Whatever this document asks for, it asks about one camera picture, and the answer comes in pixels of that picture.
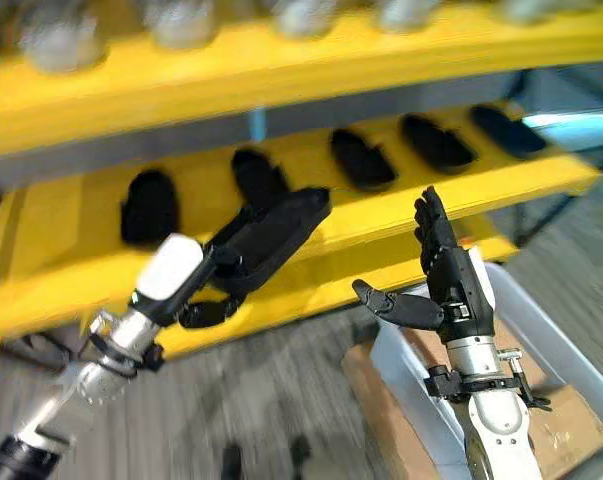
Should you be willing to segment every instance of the floor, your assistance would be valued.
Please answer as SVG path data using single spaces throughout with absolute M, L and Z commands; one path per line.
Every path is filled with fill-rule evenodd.
M 528 222 L 554 200 L 531 203 Z M 510 213 L 495 215 L 506 231 Z M 603 181 L 507 268 L 603 372 Z M 247 479 L 292 478 L 288 446 L 300 432 L 346 478 L 387 478 L 339 364 L 372 324 L 364 310 L 344 310 L 140 375 L 55 478 L 216 479 L 231 439 L 243 446 Z M 46 378 L 0 358 L 0 438 Z

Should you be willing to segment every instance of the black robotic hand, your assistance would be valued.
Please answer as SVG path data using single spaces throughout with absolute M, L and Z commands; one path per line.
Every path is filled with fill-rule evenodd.
M 469 253 L 457 245 L 443 203 L 428 187 L 415 203 L 415 235 L 422 246 L 421 267 L 430 299 L 386 294 L 363 280 L 352 284 L 361 302 L 375 315 L 399 326 L 435 330 L 441 341 L 494 335 L 490 305 Z

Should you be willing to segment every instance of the white plastic bin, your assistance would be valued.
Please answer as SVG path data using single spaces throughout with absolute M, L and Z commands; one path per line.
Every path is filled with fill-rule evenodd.
M 499 318 L 508 326 L 549 381 L 573 385 L 603 422 L 603 375 L 576 348 L 534 300 L 502 267 L 486 264 Z M 406 293 L 428 296 L 421 285 Z M 443 479 L 469 479 L 463 432 L 445 400 L 430 397 L 423 384 L 428 376 L 399 328 L 381 321 L 371 358 L 430 453 Z M 603 478 L 602 462 L 585 462 L 572 477 Z

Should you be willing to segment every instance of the cardboard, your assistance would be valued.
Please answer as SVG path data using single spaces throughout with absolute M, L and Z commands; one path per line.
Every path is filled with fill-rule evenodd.
M 523 365 L 523 371 L 525 372 L 530 386 L 533 389 L 544 386 L 547 380 L 545 372 L 539 367 L 534 359 L 525 352 L 521 343 L 519 343 L 510 330 L 508 330 L 508 327 L 506 327 L 498 318 L 494 319 L 494 330 L 494 342 L 498 349 L 520 348 L 523 351 L 521 365 Z M 433 365 L 447 365 L 448 368 L 450 368 L 448 352 L 446 351 L 445 345 L 441 343 L 436 332 L 406 328 L 404 329 L 403 335 L 406 340 L 415 347 L 414 349 L 417 351 L 426 367 L 431 367 Z M 506 373 L 510 374 L 508 366 L 504 365 L 504 368 Z
M 370 345 L 357 345 L 341 366 L 374 433 L 392 480 L 439 478 L 419 437 L 372 366 Z
M 530 410 L 530 438 L 543 478 L 561 478 L 603 448 L 603 423 L 571 386 L 547 395 L 552 412 Z
M 379 442 L 390 478 L 440 478 L 416 432 L 373 367 L 369 352 L 370 346 L 355 346 L 344 357 L 342 366 Z M 436 358 L 441 351 L 435 348 L 426 353 Z M 547 397 L 553 411 L 532 409 L 529 434 L 543 478 L 554 480 L 603 447 L 603 423 L 571 386 L 562 387 Z

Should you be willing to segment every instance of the yellow shelf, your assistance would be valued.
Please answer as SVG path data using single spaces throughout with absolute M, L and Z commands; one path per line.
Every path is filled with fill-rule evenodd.
M 411 231 L 414 201 L 435 185 L 451 218 L 560 191 L 588 189 L 600 175 L 573 155 L 550 147 L 536 160 L 510 158 L 467 121 L 463 109 L 429 116 L 457 129 L 478 153 L 463 174 L 440 175 L 400 141 L 397 119 L 362 122 L 357 130 L 382 143 L 399 173 L 393 187 L 355 192 L 328 151 L 328 130 L 264 142 L 293 188 L 333 188 L 333 212 L 290 260 L 330 258 L 346 248 Z M 6 195 L 0 205 L 0 331 L 17 335 L 67 323 L 86 310 L 127 298 L 149 253 L 119 237 L 120 202 L 132 179 L 155 166 L 175 182 L 182 231 L 207 241 L 241 206 L 230 169 L 234 147 L 153 164 L 124 165 L 34 184 Z
M 128 3 L 98 3 L 110 52 L 92 70 L 54 76 L 0 57 L 0 154 L 393 85 L 603 61 L 603 5 L 517 27 L 495 21 L 488 2 L 449 3 L 405 35 L 352 11 L 326 37 L 302 42 L 268 19 L 235 21 L 207 48 L 167 52 L 139 32 Z
M 454 221 L 459 241 L 467 248 L 478 245 L 486 260 L 505 260 L 516 252 L 507 239 L 495 232 L 485 216 L 474 216 Z M 261 290 L 251 295 L 232 319 L 217 327 L 197 331 L 187 331 L 176 325 L 164 330 L 158 337 L 166 350 L 167 357 L 184 354 L 192 350 L 221 343 L 233 338 L 281 325 L 298 318 L 314 315 L 338 306 L 354 302 L 356 296 L 351 288 L 356 278 L 364 278 L 378 288 L 395 289 L 424 279 L 419 261 L 420 248 L 411 232 L 403 232 L 393 237 L 360 244 L 326 257 L 309 258 L 284 266 Z M 48 288 L 31 292 L 39 297 L 37 305 L 32 295 L 24 298 L 17 293 L 19 287 L 11 286 L 9 301 L 0 298 L 0 341 L 10 335 L 23 334 L 50 328 L 54 325 L 50 318 L 40 321 L 19 323 L 24 308 L 40 312 L 41 308 L 56 308 L 56 299 L 63 300 L 64 292 L 76 289 L 82 291 L 85 282 L 79 275 L 68 271 L 63 276 L 64 284 L 54 282 Z M 103 302 L 112 311 L 122 313 L 130 294 L 111 296 Z M 206 289 L 196 298 L 220 298 L 218 292 Z M 97 305 L 85 309 L 75 318 L 85 320 L 91 316 Z

